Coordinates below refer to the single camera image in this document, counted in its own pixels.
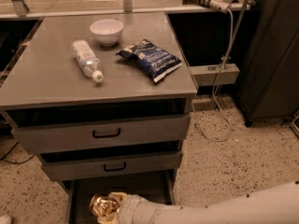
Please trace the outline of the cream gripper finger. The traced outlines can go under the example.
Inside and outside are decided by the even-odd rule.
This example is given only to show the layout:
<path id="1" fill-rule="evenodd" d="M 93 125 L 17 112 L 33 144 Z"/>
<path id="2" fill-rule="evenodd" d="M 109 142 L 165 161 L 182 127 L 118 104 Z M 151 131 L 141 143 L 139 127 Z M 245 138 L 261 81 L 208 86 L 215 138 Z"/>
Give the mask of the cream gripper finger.
<path id="1" fill-rule="evenodd" d="M 110 192 L 108 197 L 115 200 L 118 204 L 122 204 L 128 198 L 128 194 L 125 192 Z"/>
<path id="2" fill-rule="evenodd" d="M 112 213 L 108 215 L 100 215 L 97 218 L 97 222 L 99 224 L 119 224 L 118 216 L 116 213 Z"/>

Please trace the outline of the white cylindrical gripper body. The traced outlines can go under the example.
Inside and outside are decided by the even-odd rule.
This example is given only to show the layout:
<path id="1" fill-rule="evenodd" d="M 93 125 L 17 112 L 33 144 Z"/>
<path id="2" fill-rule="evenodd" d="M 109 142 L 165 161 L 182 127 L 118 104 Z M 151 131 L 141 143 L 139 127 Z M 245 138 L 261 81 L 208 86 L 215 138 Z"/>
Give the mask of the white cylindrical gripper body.
<path id="1" fill-rule="evenodd" d="M 156 203 L 138 195 L 130 195 L 121 204 L 118 212 L 119 224 L 151 224 L 156 211 Z"/>

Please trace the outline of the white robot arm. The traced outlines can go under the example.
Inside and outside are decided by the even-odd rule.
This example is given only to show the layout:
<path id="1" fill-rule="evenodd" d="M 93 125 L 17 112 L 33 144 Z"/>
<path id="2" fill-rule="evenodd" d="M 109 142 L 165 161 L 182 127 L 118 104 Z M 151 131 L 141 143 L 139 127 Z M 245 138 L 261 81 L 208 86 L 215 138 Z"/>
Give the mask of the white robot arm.
<path id="1" fill-rule="evenodd" d="M 99 224 L 299 224 L 296 181 L 205 207 L 165 205 L 120 193 L 111 198 L 120 207 L 99 216 Z"/>

